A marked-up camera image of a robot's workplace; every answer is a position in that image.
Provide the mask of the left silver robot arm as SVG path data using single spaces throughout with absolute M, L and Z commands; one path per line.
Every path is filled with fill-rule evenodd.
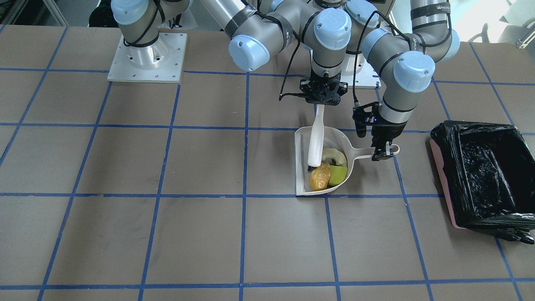
M 388 21 L 367 0 L 348 0 L 344 10 L 353 21 L 348 46 L 350 54 L 362 54 L 380 80 L 386 84 L 382 101 L 360 103 L 353 91 L 353 120 L 362 138 L 371 127 L 373 161 L 393 156 L 390 147 L 401 135 L 413 110 L 428 88 L 436 63 L 455 56 L 460 39 L 451 25 L 451 5 L 447 0 L 412 0 L 412 31 L 398 32 L 380 28 Z

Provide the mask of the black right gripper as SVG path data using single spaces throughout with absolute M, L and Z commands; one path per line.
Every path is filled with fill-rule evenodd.
M 300 80 L 300 91 L 305 101 L 314 105 L 339 105 L 348 91 L 348 83 L 340 81 L 341 76 L 319 78 L 313 76 Z

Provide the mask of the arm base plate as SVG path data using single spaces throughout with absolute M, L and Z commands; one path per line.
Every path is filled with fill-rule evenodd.
M 136 48 L 125 46 L 121 37 L 107 80 L 179 84 L 186 42 L 185 33 L 159 33 L 159 38 L 154 44 Z
M 348 87 L 375 89 L 382 87 L 380 77 L 373 70 L 372 66 L 359 58 L 356 63 L 356 74 L 354 75 L 355 57 L 346 57 L 342 62 L 341 82 L 346 82 Z

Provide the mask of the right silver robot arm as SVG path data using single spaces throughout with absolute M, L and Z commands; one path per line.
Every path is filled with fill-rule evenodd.
M 202 5 L 230 38 L 229 54 L 241 70 L 257 70 L 296 41 L 312 54 L 310 77 L 300 81 L 300 92 L 293 96 L 316 105 L 340 103 L 348 90 L 341 71 L 352 32 L 352 19 L 344 9 L 320 10 L 301 0 L 277 0 L 264 15 L 245 0 L 203 0 Z M 122 40 L 108 80 L 178 82 L 186 40 L 159 27 L 190 6 L 189 0 L 111 1 Z

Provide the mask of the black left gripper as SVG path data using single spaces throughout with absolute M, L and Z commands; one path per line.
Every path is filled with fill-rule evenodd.
M 393 158 L 394 151 L 391 149 L 393 140 L 399 137 L 406 126 L 406 122 L 395 124 L 389 122 L 377 122 L 372 126 L 372 145 L 374 152 L 372 161 L 387 160 Z

